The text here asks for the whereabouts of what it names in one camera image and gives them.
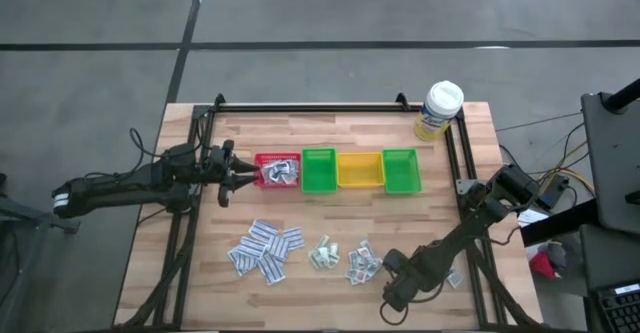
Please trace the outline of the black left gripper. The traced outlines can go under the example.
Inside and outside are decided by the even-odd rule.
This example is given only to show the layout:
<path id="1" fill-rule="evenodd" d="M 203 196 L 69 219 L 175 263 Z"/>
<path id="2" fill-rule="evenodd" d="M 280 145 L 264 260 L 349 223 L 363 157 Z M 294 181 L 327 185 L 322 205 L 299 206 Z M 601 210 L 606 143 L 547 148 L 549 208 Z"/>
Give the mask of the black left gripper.
<path id="1" fill-rule="evenodd" d="M 225 140 L 221 146 L 214 145 L 211 148 L 208 158 L 209 181 L 219 186 L 217 201 L 223 208 L 229 206 L 229 193 L 232 189 L 240 189 L 259 179 L 256 175 L 231 175 L 233 148 L 234 142 L 232 140 Z M 258 170 L 258 167 L 234 156 L 233 170 L 235 172 L 255 172 Z"/>

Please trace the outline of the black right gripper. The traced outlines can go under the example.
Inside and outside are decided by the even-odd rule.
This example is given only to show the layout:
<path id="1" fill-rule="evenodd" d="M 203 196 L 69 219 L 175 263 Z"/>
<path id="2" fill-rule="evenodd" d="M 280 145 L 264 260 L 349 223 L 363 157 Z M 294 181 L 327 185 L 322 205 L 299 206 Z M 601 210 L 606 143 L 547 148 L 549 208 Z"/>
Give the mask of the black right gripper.
<path id="1" fill-rule="evenodd" d="M 397 312 L 404 310 L 419 291 L 435 288 L 435 275 L 427 263 L 425 248 L 416 249 L 410 257 L 391 249 L 383 259 L 383 267 L 394 275 L 383 288 L 383 300 Z"/>

